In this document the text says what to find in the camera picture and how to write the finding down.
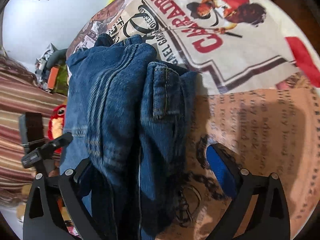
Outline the blue denim jacket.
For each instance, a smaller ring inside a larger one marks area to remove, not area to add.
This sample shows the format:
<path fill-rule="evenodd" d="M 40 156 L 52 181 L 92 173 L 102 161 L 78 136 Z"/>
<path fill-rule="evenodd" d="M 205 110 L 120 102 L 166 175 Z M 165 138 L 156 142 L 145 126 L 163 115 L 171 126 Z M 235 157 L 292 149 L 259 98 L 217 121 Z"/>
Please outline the blue denim jacket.
<path fill-rule="evenodd" d="M 89 159 L 80 199 L 108 239 L 155 239 L 181 202 L 197 74 L 139 35 L 72 54 L 60 170 Z"/>

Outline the red plush bird toy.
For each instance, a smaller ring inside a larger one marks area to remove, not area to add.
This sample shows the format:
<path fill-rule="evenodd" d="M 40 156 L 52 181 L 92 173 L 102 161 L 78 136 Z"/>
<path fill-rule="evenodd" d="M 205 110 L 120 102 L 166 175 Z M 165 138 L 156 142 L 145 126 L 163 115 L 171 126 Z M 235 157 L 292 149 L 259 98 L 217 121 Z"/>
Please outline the red plush bird toy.
<path fill-rule="evenodd" d="M 48 122 L 48 138 L 54 140 L 63 134 L 63 127 L 65 124 L 66 105 L 57 106 Z"/>

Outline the striped brown curtain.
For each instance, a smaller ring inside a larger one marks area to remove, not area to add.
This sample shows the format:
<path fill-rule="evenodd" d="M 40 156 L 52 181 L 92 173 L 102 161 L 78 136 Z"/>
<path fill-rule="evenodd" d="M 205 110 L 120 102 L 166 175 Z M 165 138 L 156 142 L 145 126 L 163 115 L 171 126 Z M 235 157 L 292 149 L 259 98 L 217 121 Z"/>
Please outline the striped brown curtain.
<path fill-rule="evenodd" d="M 50 117 L 66 99 L 40 89 L 35 74 L 1 49 L 1 206 L 26 201 L 23 188 L 33 182 L 35 168 L 23 167 L 22 158 L 46 143 Z"/>

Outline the green patterned box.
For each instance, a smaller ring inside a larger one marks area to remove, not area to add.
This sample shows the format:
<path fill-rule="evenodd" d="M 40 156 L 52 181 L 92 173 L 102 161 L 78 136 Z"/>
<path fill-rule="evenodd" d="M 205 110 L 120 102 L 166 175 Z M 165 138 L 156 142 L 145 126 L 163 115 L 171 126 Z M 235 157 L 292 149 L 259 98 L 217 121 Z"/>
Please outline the green patterned box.
<path fill-rule="evenodd" d="M 68 70 L 67 64 L 54 66 L 58 69 L 53 92 L 68 95 Z"/>

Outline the orange flat box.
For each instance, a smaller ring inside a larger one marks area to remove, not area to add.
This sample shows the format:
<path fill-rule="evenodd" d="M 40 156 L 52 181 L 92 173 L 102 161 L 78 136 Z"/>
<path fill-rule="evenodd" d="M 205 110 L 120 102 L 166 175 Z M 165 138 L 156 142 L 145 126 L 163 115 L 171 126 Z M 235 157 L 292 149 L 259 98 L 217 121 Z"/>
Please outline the orange flat box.
<path fill-rule="evenodd" d="M 58 73 L 59 73 L 59 67 L 53 66 L 50 70 L 50 74 L 49 74 L 48 82 L 47 82 L 49 90 L 54 89 Z"/>

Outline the grey green plush toy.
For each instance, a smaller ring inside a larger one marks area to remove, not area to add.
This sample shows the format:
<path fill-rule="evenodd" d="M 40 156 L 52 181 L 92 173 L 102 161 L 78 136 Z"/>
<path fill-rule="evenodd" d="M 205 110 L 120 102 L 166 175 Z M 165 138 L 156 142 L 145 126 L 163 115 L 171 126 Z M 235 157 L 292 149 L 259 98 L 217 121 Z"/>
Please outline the grey green plush toy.
<path fill-rule="evenodd" d="M 47 69 L 51 69 L 53 66 L 60 64 L 60 62 L 66 61 L 67 49 L 56 50 L 50 55 L 46 63 Z"/>

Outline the newspaper print bed quilt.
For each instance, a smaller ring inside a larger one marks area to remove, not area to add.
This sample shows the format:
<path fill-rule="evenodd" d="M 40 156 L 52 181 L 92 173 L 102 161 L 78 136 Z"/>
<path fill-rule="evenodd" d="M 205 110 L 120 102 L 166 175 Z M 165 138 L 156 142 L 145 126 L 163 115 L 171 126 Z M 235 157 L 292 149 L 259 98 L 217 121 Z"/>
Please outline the newspaper print bed quilt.
<path fill-rule="evenodd" d="M 206 158 L 217 143 L 238 168 L 279 176 L 294 239 L 319 201 L 319 57 L 293 20 L 270 0 L 115 0 L 67 58 L 101 34 L 139 35 L 197 74 L 181 202 L 155 239 L 205 239 L 224 215 L 232 199 Z"/>

